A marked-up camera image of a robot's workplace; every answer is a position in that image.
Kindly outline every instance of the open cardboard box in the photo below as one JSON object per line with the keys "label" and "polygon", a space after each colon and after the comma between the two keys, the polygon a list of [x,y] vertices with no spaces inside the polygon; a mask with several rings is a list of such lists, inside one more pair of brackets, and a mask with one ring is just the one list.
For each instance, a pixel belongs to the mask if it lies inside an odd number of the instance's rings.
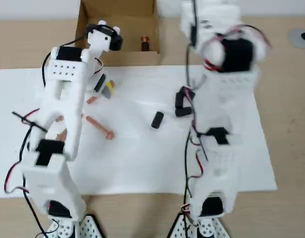
{"label": "open cardboard box", "polygon": [[[81,0],[76,37],[84,34],[89,23],[107,25],[121,29],[122,50],[104,52],[101,56],[108,66],[159,65],[159,19],[155,0]],[[149,52],[141,51],[141,37],[149,37]],[[87,40],[76,43],[87,48]]]}

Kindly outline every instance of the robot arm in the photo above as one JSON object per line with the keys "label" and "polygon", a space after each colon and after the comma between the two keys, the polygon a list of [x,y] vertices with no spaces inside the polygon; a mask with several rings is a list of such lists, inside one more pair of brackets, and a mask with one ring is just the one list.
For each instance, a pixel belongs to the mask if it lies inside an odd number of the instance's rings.
{"label": "robot arm", "polygon": [[[260,30],[241,22],[237,5],[225,2],[197,1],[193,50],[204,59],[204,83],[193,99],[195,111],[201,112],[195,116],[194,136],[204,152],[204,175],[189,184],[194,221],[233,210],[246,104],[259,78],[256,63],[264,60],[269,45]],[[194,19],[192,1],[182,1],[181,30],[188,38]]]}
{"label": "robot arm", "polygon": [[[94,72],[98,65],[95,58],[103,51],[118,51],[122,37],[118,27],[111,28],[105,21],[88,26],[90,49],[55,47],[46,72],[45,94],[37,114],[36,124],[48,130],[55,119],[63,115],[67,127],[65,142],[46,140],[46,133],[32,128],[30,151],[21,167],[27,179],[30,196],[38,209],[50,219],[70,224],[69,236],[78,234],[78,222],[83,218],[86,204],[73,182],[67,162],[77,156],[81,136],[81,114],[87,84],[98,80]],[[68,94],[62,96],[63,88]]]}

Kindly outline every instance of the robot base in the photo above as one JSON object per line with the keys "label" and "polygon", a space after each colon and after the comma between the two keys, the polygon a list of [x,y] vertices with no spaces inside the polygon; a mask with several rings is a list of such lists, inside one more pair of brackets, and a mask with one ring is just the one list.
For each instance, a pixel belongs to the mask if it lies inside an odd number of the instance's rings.
{"label": "robot base", "polygon": [[198,227],[191,225],[186,219],[188,237],[185,237],[183,217],[183,213],[177,215],[167,238],[230,238],[217,218],[199,220]]}
{"label": "robot base", "polygon": [[[106,238],[96,217],[92,214],[87,214],[81,225],[75,229],[76,232],[71,232],[71,235],[68,235],[69,231],[66,230],[67,226],[63,221],[59,219],[56,221],[59,222],[60,227],[55,232],[48,234],[48,238]],[[47,232],[54,231],[57,227],[57,223],[52,222]]]}

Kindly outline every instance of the white sheet of paper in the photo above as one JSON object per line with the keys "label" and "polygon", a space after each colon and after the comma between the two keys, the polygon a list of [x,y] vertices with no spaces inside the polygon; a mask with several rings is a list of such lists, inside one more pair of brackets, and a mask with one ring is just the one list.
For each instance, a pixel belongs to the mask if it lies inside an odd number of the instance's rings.
{"label": "white sheet of paper", "polygon": [[[108,67],[116,93],[85,104],[83,112],[111,128],[116,138],[105,136],[85,120],[78,156],[69,162],[74,182],[82,194],[176,193],[184,192],[184,143],[191,118],[178,119],[174,113],[175,93],[185,85],[184,66]],[[192,78],[202,72],[191,66]],[[0,198],[7,196],[3,182],[10,166],[18,160],[28,126],[11,114],[24,115],[39,107],[43,94],[41,69],[0,70]],[[151,127],[157,111],[165,114],[158,130]],[[64,122],[54,123],[47,135],[55,138]],[[269,153],[254,96],[247,107],[241,158],[240,191],[275,190]],[[195,149],[188,152],[189,174],[199,172]],[[22,185],[15,168],[9,188]]]}

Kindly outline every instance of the wooden table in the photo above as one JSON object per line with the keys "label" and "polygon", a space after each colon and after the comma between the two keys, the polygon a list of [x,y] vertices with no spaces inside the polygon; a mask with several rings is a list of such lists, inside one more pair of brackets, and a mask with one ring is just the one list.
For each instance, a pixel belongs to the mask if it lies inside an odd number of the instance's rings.
{"label": "wooden table", "polygon": [[[305,28],[305,17],[245,22],[263,29],[274,47],[261,66],[256,99],[279,190],[239,194],[235,210],[223,220],[234,238],[305,238],[305,50],[287,39],[292,28]],[[74,38],[75,26],[75,20],[0,21],[0,68],[40,67],[53,46]],[[178,20],[163,19],[160,29],[162,64],[184,64],[186,41]],[[86,201],[110,238],[165,238],[182,197],[113,195]],[[47,229],[46,216],[39,217]],[[0,199],[0,237],[33,238],[38,231],[24,199]]]}

